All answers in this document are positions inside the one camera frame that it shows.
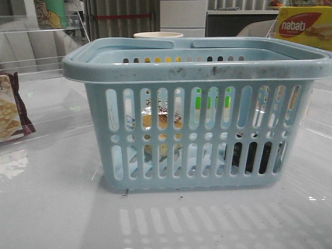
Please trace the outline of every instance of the basket handle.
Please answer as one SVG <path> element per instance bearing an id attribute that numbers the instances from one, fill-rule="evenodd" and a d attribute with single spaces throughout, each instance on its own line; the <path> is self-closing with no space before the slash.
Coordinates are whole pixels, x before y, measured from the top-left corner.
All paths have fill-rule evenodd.
<path id="1" fill-rule="evenodd" d="M 194 48 L 235 48 L 238 46 L 247 47 L 246 42 L 241 39 L 208 39 L 208 40 L 194 40 L 192 47 Z"/>
<path id="2" fill-rule="evenodd" d="M 132 48 L 132 49 L 173 49 L 172 40 L 161 40 L 151 38 L 106 38 L 112 47 Z"/>
<path id="3" fill-rule="evenodd" d="M 76 49 L 66 56 L 73 61 L 87 62 L 94 57 L 98 49 L 173 49 L 174 42 L 159 39 L 100 38 Z"/>

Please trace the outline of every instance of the basket rim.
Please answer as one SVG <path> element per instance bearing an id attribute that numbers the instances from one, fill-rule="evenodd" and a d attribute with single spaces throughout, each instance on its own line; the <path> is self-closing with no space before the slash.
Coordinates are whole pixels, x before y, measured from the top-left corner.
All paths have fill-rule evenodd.
<path id="1" fill-rule="evenodd" d="M 91 62 L 91 58 L 100 53 L 102 48 L 117 52 L 122 50 L 133 51 L 135 49 L 181 50 L 239 47 L 267 49 L 273 52 L 284 49 L 284 53 L 292 52 L 293 54 L 290 54 L 290 56 L 297 56 L 300 59 L 176 63 Z M 63 74 L 66 78 L 72 80 L 95 84 L 105 82 L 191 81 L 194 79 L 318 79 L 332 77 L 332 52 L 285 40 L 258 37 L 100 38 L 66 55 L 63 58 Z"/>

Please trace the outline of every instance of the biscuit package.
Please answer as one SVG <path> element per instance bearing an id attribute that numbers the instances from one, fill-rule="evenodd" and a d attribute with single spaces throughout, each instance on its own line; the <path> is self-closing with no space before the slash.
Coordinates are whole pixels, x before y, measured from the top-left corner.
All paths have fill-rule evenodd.
<path id="1" fill-rule="evenodd" d="M 17 73 L 0 74 L 0 143 L 35 132 L 19 95 Z"/>
<path id="2" fill-rule="evenodd" d="M 276 38 L 332 51 L 332 7 L 282 7 Z"/>

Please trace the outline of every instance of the yellow box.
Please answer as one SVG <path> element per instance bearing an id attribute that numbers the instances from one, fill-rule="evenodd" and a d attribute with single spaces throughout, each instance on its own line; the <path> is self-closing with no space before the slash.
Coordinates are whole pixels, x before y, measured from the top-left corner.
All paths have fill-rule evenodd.
<path id="1" fill-rule="evenodd" d="M 332 7 L 282 7 L 275 37 L 332 51 Z"/>

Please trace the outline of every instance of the cartoon character print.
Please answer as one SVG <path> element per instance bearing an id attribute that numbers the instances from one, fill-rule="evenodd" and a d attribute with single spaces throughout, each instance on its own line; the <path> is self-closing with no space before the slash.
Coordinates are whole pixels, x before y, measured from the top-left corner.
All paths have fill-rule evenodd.
<path id="1" fill-rule="evenodd" d="M 59 16 L 55 12 L 47 9 L 47 3 L 42 0 L 34 0 L 34 2 L 39 27 L 48 29 L 62 28 Z"/>

